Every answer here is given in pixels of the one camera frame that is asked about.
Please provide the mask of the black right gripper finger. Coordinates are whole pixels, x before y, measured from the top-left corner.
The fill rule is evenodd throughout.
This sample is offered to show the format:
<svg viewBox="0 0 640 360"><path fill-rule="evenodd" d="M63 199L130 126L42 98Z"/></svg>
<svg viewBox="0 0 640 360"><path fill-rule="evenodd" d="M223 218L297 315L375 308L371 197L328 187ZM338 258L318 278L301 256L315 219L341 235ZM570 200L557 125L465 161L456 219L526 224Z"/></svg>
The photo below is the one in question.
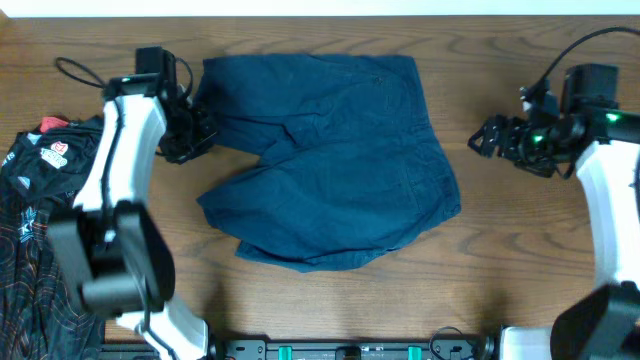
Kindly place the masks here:
<svg viewBox="0 0 640 360"><path fill-rule="evenodd" d="M500 118L498 115L489 117L467 142L468 146L489 146L494 144L499 136Z"/></svg>
<svg viewBox="0 0 640 360"><path fill-rule="evenodd" d="M482 139L481 141L470 139L469 148L485 158L492 158L495 152L495 144L491 139Z"/></svg>

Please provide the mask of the dark blue shorts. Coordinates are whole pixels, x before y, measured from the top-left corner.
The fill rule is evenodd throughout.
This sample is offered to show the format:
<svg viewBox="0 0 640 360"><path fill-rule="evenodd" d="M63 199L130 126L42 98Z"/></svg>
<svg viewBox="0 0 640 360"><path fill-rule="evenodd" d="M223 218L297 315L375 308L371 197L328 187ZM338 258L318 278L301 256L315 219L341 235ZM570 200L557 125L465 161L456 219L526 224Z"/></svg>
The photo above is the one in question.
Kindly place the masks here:
<svg viewBox="0 0 640 360"><path fill-rule="evenodd" d="M216 143L258 159L198 199L239 257L351 270L460 212L413 58L235 55L203 71Z"/></svg>

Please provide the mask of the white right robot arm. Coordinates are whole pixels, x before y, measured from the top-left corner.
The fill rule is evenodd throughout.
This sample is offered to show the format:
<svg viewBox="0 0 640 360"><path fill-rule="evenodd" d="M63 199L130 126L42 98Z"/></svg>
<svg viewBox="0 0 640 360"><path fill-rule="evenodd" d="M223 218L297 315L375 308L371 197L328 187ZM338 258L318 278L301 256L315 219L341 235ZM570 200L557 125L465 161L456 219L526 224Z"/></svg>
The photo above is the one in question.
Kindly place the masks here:
<svg viewBox="0 0 640 360"><path fill-rule="evenodd" d="M555 172L557 164L570 163L585 194L593 239L592 292L549 327L503 328L497 358L638 358L638 115L594 107L546 123L496 115L468 146L542 177Z"/></svg>

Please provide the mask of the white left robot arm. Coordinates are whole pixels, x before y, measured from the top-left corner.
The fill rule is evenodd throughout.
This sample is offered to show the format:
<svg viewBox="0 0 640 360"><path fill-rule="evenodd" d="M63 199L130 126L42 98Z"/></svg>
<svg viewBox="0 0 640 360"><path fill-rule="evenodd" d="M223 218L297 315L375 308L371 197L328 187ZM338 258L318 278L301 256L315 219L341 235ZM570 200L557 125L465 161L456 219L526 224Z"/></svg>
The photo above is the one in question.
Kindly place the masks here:
<svg viewBox="0 0 640 360"><path fill-rule="evenodd" d="M73 305L144 338L162 359L212 359L207 322L176 293L174 259L148 209L156 150L188 96L160 72L109 81L88 178L48 237Z"/></svg>

